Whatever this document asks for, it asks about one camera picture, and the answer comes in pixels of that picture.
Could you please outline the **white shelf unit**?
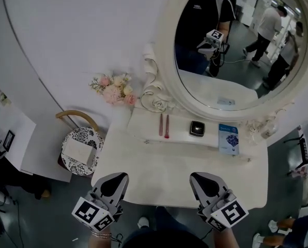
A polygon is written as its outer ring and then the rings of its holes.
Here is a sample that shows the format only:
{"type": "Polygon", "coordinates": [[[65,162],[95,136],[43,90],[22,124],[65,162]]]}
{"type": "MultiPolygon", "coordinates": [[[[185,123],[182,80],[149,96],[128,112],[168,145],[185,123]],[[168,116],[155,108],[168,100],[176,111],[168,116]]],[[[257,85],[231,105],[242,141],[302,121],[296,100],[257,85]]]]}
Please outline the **white shelf unit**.
{"type": "Polygon", "coordinates": [[[0,104],[0,140],[4,142],[9,130],[15,134],[5,158],[19,171],[22,171],[23,158],[35,126],[36,124],[12,102],[5,106],[0,104]]]}

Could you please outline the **person's black shirt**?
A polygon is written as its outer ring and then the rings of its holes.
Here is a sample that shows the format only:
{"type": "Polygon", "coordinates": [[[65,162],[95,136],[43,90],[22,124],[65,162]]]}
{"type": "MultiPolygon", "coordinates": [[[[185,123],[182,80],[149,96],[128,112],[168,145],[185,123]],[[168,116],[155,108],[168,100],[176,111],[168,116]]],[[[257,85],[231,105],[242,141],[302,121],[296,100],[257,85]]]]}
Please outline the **person's black shirt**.
{"type": "Polygon", "coordinates": [[[129,238],[121,248],[208,248],[208,245],[187,231],[151,230],[129,238]]]}

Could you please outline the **person's right forearm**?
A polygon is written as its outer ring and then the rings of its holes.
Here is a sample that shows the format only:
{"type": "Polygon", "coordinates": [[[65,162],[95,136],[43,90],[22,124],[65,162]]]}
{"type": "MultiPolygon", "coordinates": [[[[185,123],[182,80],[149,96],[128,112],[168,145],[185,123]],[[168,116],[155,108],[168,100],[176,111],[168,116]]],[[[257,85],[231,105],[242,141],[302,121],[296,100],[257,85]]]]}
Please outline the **person's right forearm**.
{"type": "Polygon", "coordinates": [[[213,233],[213,240],[215,248],[239,248],[231,228],[227,228],[222,232],[215,231],[213,233]]]}

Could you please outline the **black compact case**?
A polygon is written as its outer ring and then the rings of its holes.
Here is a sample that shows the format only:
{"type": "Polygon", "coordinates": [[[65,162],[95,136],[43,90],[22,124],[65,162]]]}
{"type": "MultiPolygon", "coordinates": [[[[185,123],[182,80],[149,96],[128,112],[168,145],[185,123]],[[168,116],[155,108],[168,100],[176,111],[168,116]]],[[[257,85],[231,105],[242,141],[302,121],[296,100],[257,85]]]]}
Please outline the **black compact case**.
{"type": "Polygon", "coordinates": [[[205,134],[205,124],[199,121],[191,121],[189,134],[191,136],[203,137],[205,134]]]}

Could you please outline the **person's blue jeans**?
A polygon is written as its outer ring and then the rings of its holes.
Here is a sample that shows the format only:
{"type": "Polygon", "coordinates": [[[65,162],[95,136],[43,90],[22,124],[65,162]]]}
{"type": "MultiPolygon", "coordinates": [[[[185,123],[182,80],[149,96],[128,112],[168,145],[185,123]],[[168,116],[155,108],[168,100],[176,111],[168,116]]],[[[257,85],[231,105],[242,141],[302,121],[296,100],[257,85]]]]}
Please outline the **person's blue jeans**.
{"type": "Polygon", "coordinates": [[[178,222],[165,207],[158,206],[155,210],[156,230],[161,236],[173,238],[195,237],[185,225],[178,222]]]}

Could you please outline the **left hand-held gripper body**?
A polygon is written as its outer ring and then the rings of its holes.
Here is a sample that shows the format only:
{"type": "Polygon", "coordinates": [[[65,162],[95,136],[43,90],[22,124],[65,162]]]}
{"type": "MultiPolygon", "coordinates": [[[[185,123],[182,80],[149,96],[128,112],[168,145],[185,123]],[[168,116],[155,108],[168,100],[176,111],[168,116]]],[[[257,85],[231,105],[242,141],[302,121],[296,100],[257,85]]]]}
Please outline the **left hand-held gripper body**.
{"type": "Polygon", "coordinates": [[[108,197],[89,192],[79,198],[72,215],[90,230],[104,231],[123,214],[121,200],[123,194],[108,197]]]}

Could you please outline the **flat white box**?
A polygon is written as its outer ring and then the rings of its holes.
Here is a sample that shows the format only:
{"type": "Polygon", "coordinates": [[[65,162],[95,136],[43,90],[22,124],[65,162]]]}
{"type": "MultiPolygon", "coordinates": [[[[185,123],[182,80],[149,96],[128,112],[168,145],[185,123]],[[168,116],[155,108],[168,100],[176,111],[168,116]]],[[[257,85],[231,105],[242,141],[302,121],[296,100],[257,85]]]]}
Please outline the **flat white box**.
{"type": "Polygon", "coordinates": [[[91,166],[96,149],[74,139],[69,139],[63,148],[63,154],[80,163],[91,166]]]}

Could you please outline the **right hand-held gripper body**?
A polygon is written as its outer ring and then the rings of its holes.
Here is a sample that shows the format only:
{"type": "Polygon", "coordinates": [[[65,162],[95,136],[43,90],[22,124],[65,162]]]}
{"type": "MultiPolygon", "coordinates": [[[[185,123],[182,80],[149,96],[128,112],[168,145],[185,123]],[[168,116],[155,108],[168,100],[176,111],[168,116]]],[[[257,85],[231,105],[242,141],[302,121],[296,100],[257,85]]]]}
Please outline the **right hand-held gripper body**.
{"type": "Polygon", "coordinates": [[[223,232],[248,216],[248,210],[232,190],[227,190],[213,204],[200,208],[197,214],[212,228],[223,232]]]}

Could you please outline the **pink flower bouquet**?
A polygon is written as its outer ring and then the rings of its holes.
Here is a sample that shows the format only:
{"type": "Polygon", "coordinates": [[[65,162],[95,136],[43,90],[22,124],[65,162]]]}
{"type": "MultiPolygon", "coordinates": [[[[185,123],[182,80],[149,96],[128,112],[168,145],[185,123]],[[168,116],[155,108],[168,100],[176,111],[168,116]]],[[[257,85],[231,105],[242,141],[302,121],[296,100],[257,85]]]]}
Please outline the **pink flower bouquet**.
{"type": "Polygon", "coordinates": [[[137,96],[131,86],[132,77],[128,73],[107,75],[100,73],[93,77],[89,87],[110,105],[134,106],[137,96]]]}

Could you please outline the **white dressing table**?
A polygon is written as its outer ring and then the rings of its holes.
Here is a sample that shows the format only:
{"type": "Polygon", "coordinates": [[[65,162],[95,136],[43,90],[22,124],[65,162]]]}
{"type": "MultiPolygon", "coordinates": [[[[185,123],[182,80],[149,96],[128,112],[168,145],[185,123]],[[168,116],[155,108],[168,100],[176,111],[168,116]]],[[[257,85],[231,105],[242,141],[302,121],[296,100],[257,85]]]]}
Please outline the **white dressing table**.
{"type": "Polygon", "coordinates": [[[249,210],[262,208],[268,195],[268,149],[266,141],[253,142],[244,123],[238,123],[239,154],[219,152],[219,125],[205,123],[203,137],[189,134],[192,115],[178,107],[163,114],[163,135],[159,136],[160,114],[137,104],[133,111],[118,108],[107,132],[92,183],[112,173],[125,172],[129,185],[125,201],[157,206],[195,208],[189,177],[206,172],[221,177],[249,210]],[[169,138],[165,121],[169,115],[169,138]],[[161,141],[143,144],[134,137],[161,141]],[[242,164],[239,155],[258,156],[242,164]]]}

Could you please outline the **person's left forearm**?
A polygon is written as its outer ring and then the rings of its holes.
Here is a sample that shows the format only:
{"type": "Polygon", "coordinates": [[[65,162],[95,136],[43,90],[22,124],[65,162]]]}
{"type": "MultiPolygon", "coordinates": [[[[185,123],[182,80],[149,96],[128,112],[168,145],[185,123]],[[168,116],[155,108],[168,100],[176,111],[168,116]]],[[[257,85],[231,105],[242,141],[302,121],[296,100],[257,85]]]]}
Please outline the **person's left forearm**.
{"type": "Polygon", "coordinates": [[[111,234],[92,232],[88,248],[111,248],[111,234]]]}

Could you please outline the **wooden chair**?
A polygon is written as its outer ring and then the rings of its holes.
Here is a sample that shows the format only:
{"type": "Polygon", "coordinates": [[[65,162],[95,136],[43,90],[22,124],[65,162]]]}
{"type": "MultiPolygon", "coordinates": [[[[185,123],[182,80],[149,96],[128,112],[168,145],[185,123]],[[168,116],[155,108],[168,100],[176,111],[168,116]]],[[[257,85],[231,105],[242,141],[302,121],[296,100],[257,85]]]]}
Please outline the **wooden chair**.
{"type": "MultiPolygon", "coordinates": [[[[67,111],[60,112],[60,113],[56,114],[56,118],[62,120],[64,123],[67,123],[67,121],[65,120],[65,118],[66,118],[66,117],[69,117],[69,116],[78,116],[78,117],[83,118],[85,121],[87,121],[88,127],[92,127],[96,132],[99,133],[99,126],[95,123],[95,121],[94,121],[90,116],[88,116],[87,114],[85,114],[85,113],[83,113],[83,112],[76,111],[76,110],[67,110],[67,111]]],[[[64,163],[63,163],[63,161],[62,161],[61,153],[60,153],[60,157],[59,157],[59,159],[58,159],[58,163],[59,163],[62,167],[66,168],[65,165],[64,165],[64,163]]],[[[90,177],[93,176],[93,174],[91,174],[91,175],[89,175],[89,176],[84,176],[84,177],[90,178],[90,177]]]]}

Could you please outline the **oval white framed mirror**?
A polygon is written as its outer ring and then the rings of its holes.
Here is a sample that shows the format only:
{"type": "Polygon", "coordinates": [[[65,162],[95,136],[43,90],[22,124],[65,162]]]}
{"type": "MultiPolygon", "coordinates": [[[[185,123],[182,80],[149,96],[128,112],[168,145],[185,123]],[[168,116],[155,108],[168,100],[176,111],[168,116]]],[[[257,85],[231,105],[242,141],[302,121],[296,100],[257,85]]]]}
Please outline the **oval white framed mirror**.
{"type": "Polygon", "coordinates": [[[224,110],[213,108],[196,100],[182,85],[174,59],[174,35],[178,19],[187,0],[167,0],[158,17],[156,42],[153,46],[157,65],[168,92],[189,113],[219,122],[237,122],[255,119],[285,107],[308,84],[308,0],[297,0],[305,21],[305,48],[302,57],[291,71],[291,77],[269,95],[251,105],[224,110]]]}

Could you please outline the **pink checkered cloth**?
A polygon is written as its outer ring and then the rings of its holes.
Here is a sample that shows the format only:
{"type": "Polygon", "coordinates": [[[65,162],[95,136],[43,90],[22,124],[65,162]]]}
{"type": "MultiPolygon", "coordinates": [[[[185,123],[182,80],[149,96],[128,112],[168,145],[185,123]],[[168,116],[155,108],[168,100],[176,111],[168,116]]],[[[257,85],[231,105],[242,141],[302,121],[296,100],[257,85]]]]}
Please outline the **pink checkered cloth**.
{"type": "Polygon", "coordinates": [[[301,177],[307,178],[308,177],[308,164],[304,164],[301,167],[297,167],[291,171],[291,176],[293,178],[301,177]]]}

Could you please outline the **clear glass bottle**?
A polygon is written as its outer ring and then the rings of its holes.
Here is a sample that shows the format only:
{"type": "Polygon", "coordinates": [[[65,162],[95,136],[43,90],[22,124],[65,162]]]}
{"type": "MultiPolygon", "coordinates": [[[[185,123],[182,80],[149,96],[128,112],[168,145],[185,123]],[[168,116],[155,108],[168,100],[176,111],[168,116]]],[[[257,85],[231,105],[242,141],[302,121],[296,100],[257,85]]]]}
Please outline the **clear glass bottle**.
{"type": "Polygon", "coordinates": [[[278,123],[275,116],[265,116],[260,119],[248,120],[245,124],[248,137],[254,142],[267,139],[278,130],[278,123]]]}

